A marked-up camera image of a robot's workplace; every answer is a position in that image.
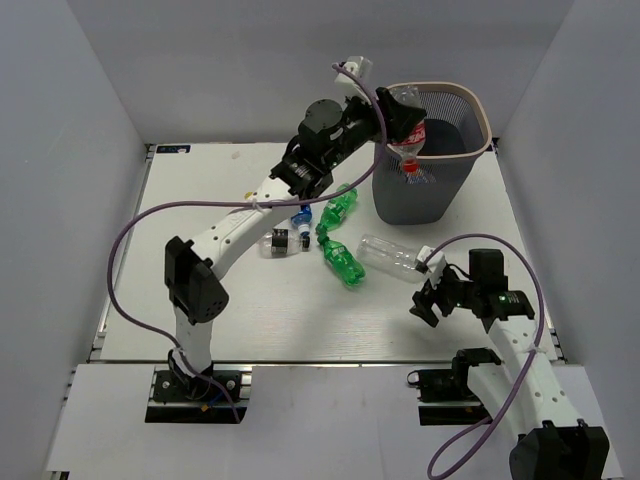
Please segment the red label red cap bottle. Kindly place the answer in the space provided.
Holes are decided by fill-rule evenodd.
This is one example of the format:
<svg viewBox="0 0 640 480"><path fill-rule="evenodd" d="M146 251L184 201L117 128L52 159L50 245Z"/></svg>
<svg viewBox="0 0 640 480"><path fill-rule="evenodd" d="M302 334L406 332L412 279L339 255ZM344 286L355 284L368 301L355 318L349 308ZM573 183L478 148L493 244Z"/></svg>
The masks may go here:
<svg viewBox="0 0 640 480"><path fill-rule="evenodd" d="M410 107L422 107L420 94L416 86L403 85L390 89L395 100ZM393 151L400 161L400 168L406 174L414 174L418 171L417 156L425 144L425 121L421 119L412 129L411 133L402 141L391 143L389 149Z"/></svg>

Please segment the white cap labelled bottle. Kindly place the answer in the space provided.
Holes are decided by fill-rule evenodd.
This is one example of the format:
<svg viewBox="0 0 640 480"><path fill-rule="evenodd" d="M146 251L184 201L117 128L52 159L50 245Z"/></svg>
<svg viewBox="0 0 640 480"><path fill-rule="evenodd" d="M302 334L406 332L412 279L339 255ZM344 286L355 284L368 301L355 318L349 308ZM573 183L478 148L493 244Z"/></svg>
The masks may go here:
<svg viewBox="0 0 640 480"><path fill-rule="evenodd" d="M415 172L406 172L404 174L405 182L408 185L425 185L434 184L436 178L428 171L417 170Z"/></svg>

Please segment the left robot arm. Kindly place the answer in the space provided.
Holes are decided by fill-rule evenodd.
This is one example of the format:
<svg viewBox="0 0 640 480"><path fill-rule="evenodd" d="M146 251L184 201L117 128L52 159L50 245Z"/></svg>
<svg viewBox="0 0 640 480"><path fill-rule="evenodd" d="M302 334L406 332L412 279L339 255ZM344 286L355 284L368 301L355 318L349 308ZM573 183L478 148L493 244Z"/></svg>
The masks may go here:
<svg viewBox="0 0 640 480"><path fill-rule="evenodd" d="M365 143L403 141L425 116L423 108L399 102L386 88L376 95L371 101L354 95L343 104L312 103L282 160L256 189L252 206L230 212L208 232L166 244L164 281L178 341L169 365L188 398L202 398L211 387L212 322L229 302L221 281L232 265L300 203L319 198L333 182L333 169Z"/></svg>

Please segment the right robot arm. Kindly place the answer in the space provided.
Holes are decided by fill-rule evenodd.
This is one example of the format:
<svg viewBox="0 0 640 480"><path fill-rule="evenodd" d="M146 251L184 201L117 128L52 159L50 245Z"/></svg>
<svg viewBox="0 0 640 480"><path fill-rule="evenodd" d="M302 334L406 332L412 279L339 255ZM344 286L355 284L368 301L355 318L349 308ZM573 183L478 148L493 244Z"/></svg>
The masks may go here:
<svg viewBox="0 0 640 480"><path fill-rule="evenodd" d="M415 371L410 385L424 403L477 401L490 422L514 437L514 479L600 479L610 450L601 426L591 426L571 403L539 346L541 326L524 292L512 290L497 249L473 249L460 278L443 254L422 248L415 260L425 277L411 313L434 327L460 308L478 318L492 347L456 353L447 369Z"/></svg>

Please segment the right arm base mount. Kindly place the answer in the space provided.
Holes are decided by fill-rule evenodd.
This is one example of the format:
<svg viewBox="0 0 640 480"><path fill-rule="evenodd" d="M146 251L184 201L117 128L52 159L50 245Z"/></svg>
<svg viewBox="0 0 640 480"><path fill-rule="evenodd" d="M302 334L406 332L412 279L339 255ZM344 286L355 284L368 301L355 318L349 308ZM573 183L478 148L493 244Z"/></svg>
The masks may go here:
<svg viewBox="0 0 640 480"><path fill-rule="evenodd" d="M418 392L421 426L470 426L490 418L474 394L455 384L450 369L413 370L406 381Z"/></svg>

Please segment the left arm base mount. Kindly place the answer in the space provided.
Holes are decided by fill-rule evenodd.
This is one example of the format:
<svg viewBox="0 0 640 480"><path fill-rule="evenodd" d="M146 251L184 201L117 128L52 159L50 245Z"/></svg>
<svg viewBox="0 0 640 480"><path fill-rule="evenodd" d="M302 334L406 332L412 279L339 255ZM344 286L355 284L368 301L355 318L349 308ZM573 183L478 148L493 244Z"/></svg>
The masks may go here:
<svg viewBox="0 0 640 480"><path fill-rule="evenodd" d="M210 369L213 378L227 389L233 406L217 386L196 380L188 390L168 368L156 368L145 413L148 424L237 424L244 419L251 390L252 372Z"/></svg>

